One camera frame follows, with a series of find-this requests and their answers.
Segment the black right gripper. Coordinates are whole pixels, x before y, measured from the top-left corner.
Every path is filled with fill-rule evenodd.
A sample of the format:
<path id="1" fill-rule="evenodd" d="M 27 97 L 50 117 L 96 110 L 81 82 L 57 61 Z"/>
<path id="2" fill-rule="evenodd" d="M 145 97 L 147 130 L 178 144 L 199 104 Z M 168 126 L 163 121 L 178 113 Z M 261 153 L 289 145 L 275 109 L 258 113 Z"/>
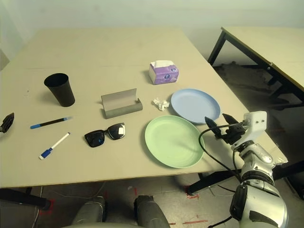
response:
<path id="1" fill-rule="evenodd" d="M 205 116 L 205 123 L 209 127 L 209 129 L 214 133 L 215 137 L 217 139 L 223 139 L 226 143 L 233 145 L 236 143 L 239 139 L 241 139 L 241 136 L 245 134 L 246 130 L 243 127 L 242 122 L 238 122 L 234 117 L 232 117 L 229 114 L 222 114 L 226 122 L 228 123 L 226 127 L 228 129 L 226 130 L 226 134 L 222 135 L 221 128 L 224 128 L 225 126 L 221 125 L 218 126 L 212 119 Z"/>

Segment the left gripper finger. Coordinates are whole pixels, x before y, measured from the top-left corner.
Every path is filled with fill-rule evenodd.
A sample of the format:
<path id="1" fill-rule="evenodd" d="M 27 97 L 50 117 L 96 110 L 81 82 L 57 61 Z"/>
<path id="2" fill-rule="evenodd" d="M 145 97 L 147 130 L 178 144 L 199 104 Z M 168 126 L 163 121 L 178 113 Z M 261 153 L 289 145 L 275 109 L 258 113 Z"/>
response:
<path id="1" fill-rule="evenodd" d="M 13 121 L 14 121 L 14 113 L 10 113 L 2 121 L 2 124 L 0 126 L 0 132 L 6 133 L 8 129 L 12 126 Z"/>

